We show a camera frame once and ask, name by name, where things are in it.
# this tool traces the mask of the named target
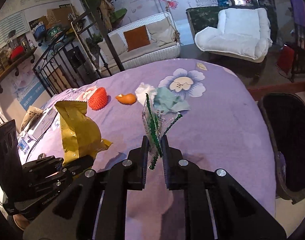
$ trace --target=orange pillow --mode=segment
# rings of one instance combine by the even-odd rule
[[[146,26],[141,26],[133,30],[124,32],[127,44],[128,51],[137,49],[150,44],[149,37],[147,34]]]

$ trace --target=red object on shelf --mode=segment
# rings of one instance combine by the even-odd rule
[[[99,110],[108,104],[108,96],[105,88],[101,87],[89,98],[88,105],[93,110]]]
[[[23,46],[18,46],[14,48],[13,52],[11,53],[10,59],[12,62],[14,62],[16,59],[18,59],[22,54],[25,54],[25,49]]]
[[[287,45],[284,45],[277,61],[277,67],[288,74],[294,62],[294,50]]]

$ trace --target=crumpled teal paper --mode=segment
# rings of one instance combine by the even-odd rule
[[[155,96],[153,106],[164,111],[164,114],[190,110],[190,106],[186,100],[183,100],[181,96],[174,95],[166,87],[157,88],[157,95]]]

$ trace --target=wooden shelf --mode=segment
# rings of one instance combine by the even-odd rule
[[[0,82],[3,81],[3,79],[11,72],[13,71],[18,65],[22,62],[24,62],[27,58],[34,55],[37,48],[34,48],[28,52],[26,52],[25,55],[17,59],[14,63],[12,63],[10,66],[6,67],[5,70],[0,74]]]

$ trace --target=crumpled white tissue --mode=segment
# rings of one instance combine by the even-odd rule
[[[149,84],[141,83],[134,93],[136,94],[138,102],[144,105],[146,101],[146,94],[148,94],[153,103],[155,95],[157,94],[157,90]]]

